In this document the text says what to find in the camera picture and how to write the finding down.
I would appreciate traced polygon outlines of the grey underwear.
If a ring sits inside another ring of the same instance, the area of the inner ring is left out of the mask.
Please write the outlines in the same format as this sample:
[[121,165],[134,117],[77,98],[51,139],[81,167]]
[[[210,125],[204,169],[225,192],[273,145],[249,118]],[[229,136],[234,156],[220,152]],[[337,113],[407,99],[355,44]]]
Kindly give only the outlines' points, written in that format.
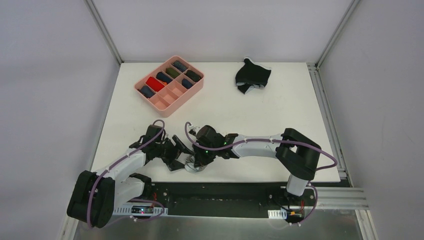
[[195,158],[193,156],[189,156],[185,160],[184,168],[189,173],[199,173],[202,172],[206,166],[195,166]]

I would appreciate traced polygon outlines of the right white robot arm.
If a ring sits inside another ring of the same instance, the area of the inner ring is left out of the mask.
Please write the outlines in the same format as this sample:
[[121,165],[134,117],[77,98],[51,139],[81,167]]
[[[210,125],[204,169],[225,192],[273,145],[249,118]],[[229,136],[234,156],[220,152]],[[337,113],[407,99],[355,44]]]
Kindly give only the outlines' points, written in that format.
[[237,133],[222,135],[203,126],[192,142],[194,165],[204,167],[216,157],[239,159],[265,157],[277,159],[289,172],[284,200],[296,205],[304,198],[307,184],[317,171],[321,146],[293,128],[270,136],[246,136]]

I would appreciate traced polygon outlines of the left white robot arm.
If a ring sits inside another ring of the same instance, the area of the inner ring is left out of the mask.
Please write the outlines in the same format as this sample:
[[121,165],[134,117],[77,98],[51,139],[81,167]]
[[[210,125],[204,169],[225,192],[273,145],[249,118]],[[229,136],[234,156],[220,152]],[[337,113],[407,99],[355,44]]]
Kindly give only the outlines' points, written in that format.
[[137,198],[147,202],[152,198],[151,178],[136,171],[159,158],[170,171],[183,169],[178,159],[181,154],[193,155],[181,140],[166,136],[164,126],[155,123],[132,143],[127,151],[109,165],[95,170],[84,170],[76,180],[67,206],[68,217],[82,221],[89,227],[102,228],[110,221],[115,209]]

